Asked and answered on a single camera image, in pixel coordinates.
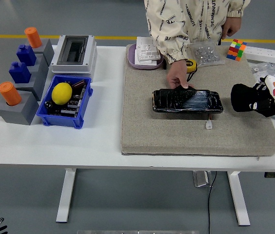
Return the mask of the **person's right hand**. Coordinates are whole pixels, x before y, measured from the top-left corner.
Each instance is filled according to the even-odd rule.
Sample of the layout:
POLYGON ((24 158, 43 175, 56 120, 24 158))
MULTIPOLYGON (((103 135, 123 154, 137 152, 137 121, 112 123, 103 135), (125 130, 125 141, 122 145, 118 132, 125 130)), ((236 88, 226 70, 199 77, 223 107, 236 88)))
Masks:
POLYGON ((188 89, 189 84, 187 82, 187 65, 185 59, 175 61, 171 64, 167 74, 167 82, 171 89, 179 86, 188 89))

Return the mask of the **person's left hand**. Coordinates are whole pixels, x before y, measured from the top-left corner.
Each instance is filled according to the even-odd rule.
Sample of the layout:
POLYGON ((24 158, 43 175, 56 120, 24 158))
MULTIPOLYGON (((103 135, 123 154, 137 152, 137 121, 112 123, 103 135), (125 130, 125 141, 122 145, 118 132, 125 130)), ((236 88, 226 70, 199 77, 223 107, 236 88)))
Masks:
POLYGON ((227 37, 233 36, 241 28, 242 18, 239 17, 227 17, 224 24, 222 25, 221 40, 227 37))

